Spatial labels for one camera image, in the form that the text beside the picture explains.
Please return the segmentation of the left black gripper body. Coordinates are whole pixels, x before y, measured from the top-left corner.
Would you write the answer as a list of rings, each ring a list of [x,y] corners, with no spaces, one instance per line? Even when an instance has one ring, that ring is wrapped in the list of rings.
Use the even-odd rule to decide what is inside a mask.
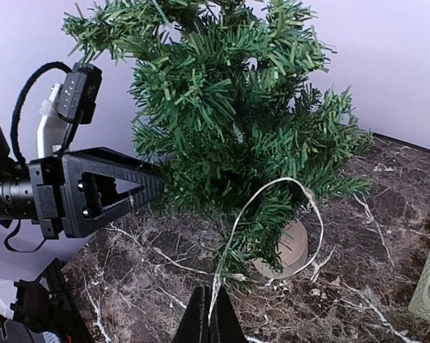
[[[45,239],[58,239],[63,231],[63,183],[61,160],[54,156],[30,161],[13,174],[0,171],[0,224],[8,228],[14,220],[30,220]]]

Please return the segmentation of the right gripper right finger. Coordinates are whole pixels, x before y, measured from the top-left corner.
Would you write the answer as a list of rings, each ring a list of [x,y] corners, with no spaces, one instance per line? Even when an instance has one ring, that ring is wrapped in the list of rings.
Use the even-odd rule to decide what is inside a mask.
[[[210,322],[210,342],[247,343],[226,291],[220,291]]]

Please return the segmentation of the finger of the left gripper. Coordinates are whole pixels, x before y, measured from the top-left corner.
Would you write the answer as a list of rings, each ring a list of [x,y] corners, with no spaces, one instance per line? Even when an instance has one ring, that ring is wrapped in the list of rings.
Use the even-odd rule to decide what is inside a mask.
[[[161,195],[160,178],[81,178],[64,185],[64,233],[85,238]]]
[[[73,200],[153,200],[163,190],[152,165],[105,147],[65,153],[61,162]]]

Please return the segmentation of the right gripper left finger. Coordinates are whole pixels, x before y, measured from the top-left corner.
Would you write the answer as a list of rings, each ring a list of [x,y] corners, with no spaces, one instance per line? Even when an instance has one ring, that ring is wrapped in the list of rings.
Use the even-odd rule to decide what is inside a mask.
[[[211,291],[207,286],[194,289],[172,343],[209,342],[210,301]]]

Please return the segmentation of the small green christmas tree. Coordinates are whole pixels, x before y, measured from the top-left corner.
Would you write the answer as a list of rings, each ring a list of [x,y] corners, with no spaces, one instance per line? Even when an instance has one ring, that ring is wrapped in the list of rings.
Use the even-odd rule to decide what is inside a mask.
[[[309,76],[331,50],[301,1],[106,1],[67,14],[84,61],[134,60],[134,148],[160,158],[164,201],[229,215],[216,259],[225,273],[260,259],[280,272],[278,244],[304,189],[318,198],[368,184],[343,167],[371,143],[349,90]]]

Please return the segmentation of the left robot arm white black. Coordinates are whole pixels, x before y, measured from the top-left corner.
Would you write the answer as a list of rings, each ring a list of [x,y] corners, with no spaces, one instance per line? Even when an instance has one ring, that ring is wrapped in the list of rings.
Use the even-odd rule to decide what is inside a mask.
[[[45,239],[81,239],[157,198],[162,183],[149,164],[111,149],[57,154],[70,127],[59,104],[58,94],[42,103],[38,156],[24,166],[10,158],[0,127],[0,224],[29,220]],[[0,330],[12,320],[61,342],[91,341],[59,270],[53,261],[33,281],[0,277]]]

